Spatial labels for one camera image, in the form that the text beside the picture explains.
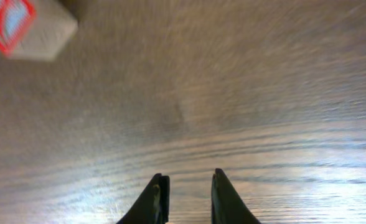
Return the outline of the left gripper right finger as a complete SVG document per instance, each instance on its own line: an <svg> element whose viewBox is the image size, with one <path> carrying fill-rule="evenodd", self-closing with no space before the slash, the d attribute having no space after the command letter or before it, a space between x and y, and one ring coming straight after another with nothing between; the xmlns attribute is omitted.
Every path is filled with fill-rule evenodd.
<svg viewBox="0 0 366 224"><path fill-rule="evenodd" d="M212 224L260 224L222 169L216 168L211 189Z"/></svg>

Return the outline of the red I block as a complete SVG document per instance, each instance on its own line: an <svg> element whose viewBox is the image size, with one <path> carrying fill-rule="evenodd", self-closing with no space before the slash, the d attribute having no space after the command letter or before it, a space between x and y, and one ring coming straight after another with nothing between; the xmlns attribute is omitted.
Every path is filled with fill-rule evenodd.
<svg viewBox="0 0 366 224"><path fill-rule="evenodd" d="M8 58L53 61L77 30L58 1L0 0L0 52Z"/></svg>

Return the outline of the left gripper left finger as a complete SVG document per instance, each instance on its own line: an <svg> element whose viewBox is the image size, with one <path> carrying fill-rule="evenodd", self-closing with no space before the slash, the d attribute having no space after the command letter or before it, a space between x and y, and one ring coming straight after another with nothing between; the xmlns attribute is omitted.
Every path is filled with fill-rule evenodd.
<svg viewBox="0 0 366 224"><path fill-rule="evenodd" d="M155 174L117 224L165 224L169 221L170 178Z"/></svg>

